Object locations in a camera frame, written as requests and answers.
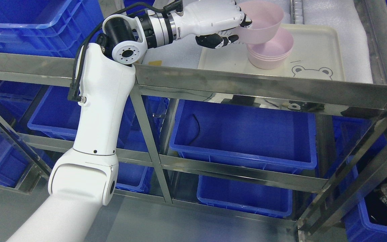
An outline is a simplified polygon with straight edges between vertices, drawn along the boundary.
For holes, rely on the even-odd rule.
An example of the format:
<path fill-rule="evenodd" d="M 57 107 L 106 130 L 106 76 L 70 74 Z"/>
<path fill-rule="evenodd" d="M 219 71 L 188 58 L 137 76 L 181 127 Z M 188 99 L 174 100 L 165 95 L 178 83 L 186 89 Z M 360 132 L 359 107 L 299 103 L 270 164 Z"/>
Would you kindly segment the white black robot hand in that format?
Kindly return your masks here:
<path fill-rule="evenodd" d="M 237 34 L 225 37 L 219 32 L 252 25 L 235 0 L 198 0 L 184 6 L 182 14 L 171 16 L 177 40 L 193 34 L 197 45 L 210 49 L 223 48 L 239 39 Z"/>

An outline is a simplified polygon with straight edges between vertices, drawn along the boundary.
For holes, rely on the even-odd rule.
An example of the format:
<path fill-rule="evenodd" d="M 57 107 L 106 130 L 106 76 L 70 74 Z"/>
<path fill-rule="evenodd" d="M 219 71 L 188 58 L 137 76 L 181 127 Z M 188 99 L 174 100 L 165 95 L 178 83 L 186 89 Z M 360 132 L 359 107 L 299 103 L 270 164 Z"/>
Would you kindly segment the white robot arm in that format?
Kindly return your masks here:
<path fill-rule="evenodd" d="M 9 242 L 82 242 L 112 199 L 117 137 L 135 84 L 133 63 L 149 47 L 146 27 L 138 17 L 123 15 L 126 11 L 99 23 L 79 47 L 68 96 L 81 107 L 73 147 L 52 169 L 49 197 Z"/>

